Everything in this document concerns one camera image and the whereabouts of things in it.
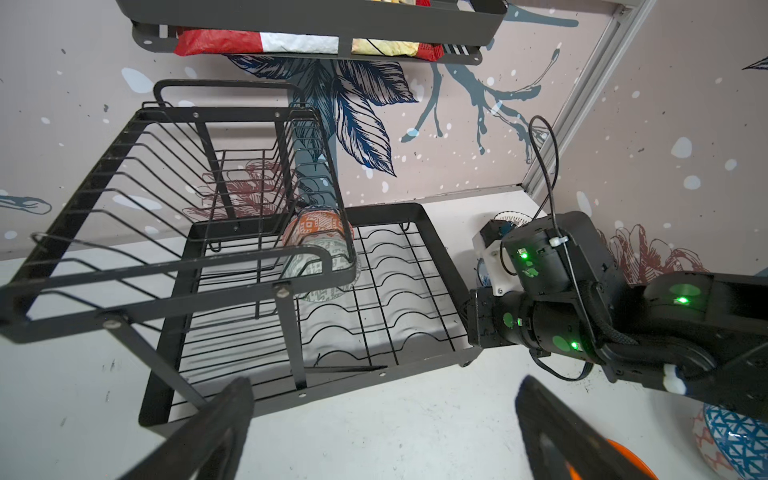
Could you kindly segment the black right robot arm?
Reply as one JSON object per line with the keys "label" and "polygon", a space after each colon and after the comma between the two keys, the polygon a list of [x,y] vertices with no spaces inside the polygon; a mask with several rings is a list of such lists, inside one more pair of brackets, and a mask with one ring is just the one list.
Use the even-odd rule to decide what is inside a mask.
{"label": "black right robot arm", "polygon": [[483,349],[561,355],[612,382],[767,417],[767,281],[678,271],[629,284],[589,217],[488,221],[473,248],[489,277],[466,329]]}

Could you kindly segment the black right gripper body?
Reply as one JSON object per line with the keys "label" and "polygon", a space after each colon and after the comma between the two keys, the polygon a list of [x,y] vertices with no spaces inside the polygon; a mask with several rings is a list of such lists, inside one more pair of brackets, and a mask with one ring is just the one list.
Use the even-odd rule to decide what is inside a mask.
{"label": "black right gripper body", "polygon": [[496,296],[492,288],[482,287],[470,291],[466,314],[468,341],[481,349],[521,346],[536,357],[594,358],[587,330],[570,302],[535,300],[521,291]]}

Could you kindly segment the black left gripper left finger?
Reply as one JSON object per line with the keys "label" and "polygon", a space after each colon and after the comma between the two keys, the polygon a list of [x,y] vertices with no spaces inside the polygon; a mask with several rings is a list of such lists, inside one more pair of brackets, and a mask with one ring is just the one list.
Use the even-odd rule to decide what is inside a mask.
{"label": "black left gripper left finger", "polygon": [[233,479],[246,443],[253,406],[250,382],[235,379],[122,477]]}

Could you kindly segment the red patterned bowl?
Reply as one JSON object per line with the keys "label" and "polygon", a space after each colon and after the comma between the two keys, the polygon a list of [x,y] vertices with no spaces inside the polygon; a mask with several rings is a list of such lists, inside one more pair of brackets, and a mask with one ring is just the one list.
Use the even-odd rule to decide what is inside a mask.
{"label": "red patterned bowl", "polygon": [[336,210],[307,208],[293,218],[281,238],[285,247],[345,247],[347,240],[341,216]]}

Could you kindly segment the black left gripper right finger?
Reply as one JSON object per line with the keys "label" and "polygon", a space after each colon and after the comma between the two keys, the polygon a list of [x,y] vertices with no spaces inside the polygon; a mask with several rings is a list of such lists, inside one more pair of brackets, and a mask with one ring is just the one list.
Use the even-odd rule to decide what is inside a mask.
{"label": "black left gripper right finger", "polygon": [[535,479],[652,479],[532,376],[520,384],[515,410]]}

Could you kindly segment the blue geometric patterned bowl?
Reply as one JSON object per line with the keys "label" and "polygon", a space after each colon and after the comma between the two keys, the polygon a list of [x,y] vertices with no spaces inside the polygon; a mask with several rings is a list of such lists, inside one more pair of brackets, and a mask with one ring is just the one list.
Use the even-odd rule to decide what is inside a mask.
{"label": "blue geometric patterned bowl", "polygon": [[705,463],[721,479],[767,478],[767,424],[704,404],[693,435]]}

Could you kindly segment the black wire dish rack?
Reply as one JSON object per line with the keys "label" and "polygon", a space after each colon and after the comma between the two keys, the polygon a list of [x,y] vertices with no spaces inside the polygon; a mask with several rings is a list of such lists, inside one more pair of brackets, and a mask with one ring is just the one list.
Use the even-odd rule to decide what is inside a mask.
{"label": "black wire dish rack", "polygon": [[[169,436],[231,381],[262,416],[467,366],[468,289],[416,203],[348,207],[320,112],[177,107],[154,86],[1,289],[19,344],[108,332],[150,371]],[[345,247],[282,245],[307,208]]]}

